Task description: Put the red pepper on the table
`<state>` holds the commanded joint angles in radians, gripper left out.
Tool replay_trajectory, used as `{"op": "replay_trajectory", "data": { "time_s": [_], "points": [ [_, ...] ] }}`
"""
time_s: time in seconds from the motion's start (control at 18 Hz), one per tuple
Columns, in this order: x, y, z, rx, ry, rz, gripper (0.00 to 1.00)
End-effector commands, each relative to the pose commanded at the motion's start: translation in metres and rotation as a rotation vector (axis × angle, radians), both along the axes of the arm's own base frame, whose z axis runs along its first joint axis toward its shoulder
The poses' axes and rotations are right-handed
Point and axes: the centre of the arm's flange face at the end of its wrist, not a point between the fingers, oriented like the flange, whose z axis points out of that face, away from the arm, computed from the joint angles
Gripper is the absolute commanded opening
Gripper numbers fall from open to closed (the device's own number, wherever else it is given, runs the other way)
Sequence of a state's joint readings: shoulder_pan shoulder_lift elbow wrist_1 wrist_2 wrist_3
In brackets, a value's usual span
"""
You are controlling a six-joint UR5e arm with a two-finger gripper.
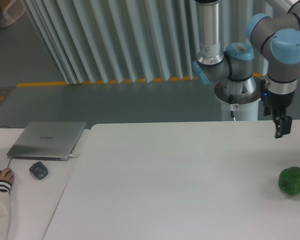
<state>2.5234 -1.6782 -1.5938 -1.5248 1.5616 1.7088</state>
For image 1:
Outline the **person's hand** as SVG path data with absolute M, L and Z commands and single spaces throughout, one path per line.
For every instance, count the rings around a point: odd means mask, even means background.
M 0 182 L 5 182 L 12 186 L 15 181 L 15 175 L 7 175 L 8 169 L 9 167 L 0 170 Z

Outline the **cream sleeved forearm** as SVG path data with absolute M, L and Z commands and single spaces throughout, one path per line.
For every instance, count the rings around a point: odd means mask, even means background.
M 0 240 L 6 240 L 8 237 L 11 218 L 11 187 L 11 183 L 0 180 Z

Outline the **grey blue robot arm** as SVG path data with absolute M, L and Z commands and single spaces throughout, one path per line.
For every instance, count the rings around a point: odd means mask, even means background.
M 275 138 L 288 135 L 292 103 L 300 75 L 300 0 L 271 0 L 280 16 L 259 13 L 246 24 L 248 43 L 221 49 L 220 1 L 196 2 L 199 51 L 192 69 L 203 83 L 216 82 L 215 96 L 233 121 L 238 109 L 262 101 L 263 114 L 275 124 Z

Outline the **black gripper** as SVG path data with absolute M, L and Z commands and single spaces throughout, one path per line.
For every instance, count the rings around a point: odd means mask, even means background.
M 271 110 L 274 110 L 274 116 L 272 117 L 275 125 L 274 137 L 279 139 L 284 135 L 290 134 L 293 119 L 291 116 L 286 115 L 286 108 L 292 104 L 295 91 L 287 94 L 273 93 L 267 89 L 266 80 L 262 79 L 260 92 L 261 101 L 263 102 L 263 115 L 269 116 L 272 114 Z

